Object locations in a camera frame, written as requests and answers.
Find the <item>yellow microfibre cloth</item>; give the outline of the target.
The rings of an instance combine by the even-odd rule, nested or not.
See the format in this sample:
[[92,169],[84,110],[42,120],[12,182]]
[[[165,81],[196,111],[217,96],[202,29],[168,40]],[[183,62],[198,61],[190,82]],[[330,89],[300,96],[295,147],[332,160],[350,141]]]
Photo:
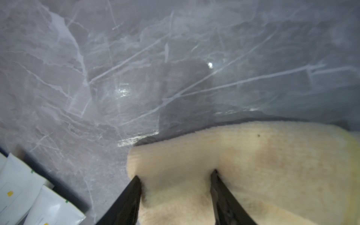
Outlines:
[[335,125],[255,121],[133,147],[142,225],[213,225],[211,173],[259,225],[357,225],[360,134]]

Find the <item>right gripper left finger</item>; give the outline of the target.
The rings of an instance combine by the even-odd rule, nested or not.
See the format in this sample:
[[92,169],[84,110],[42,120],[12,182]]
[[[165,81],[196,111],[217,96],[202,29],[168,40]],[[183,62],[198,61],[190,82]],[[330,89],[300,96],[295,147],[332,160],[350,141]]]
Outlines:
[[142,184],[135,176],[96,225],[136,225]]

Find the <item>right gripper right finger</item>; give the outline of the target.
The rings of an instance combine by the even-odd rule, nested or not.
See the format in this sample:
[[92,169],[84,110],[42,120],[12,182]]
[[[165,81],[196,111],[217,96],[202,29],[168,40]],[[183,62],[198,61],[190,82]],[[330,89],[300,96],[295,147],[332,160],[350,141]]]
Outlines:
[[216,225],[257,225],[226,187],[217,170],[211,174],[211,197]]

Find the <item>dark blue cap tube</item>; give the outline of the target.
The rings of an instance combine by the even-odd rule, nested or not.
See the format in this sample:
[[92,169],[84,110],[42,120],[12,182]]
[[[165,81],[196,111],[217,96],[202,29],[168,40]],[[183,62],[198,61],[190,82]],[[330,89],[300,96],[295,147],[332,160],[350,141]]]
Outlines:
[[86,216],[70,201],[42,186],[24,225],[78,225]]

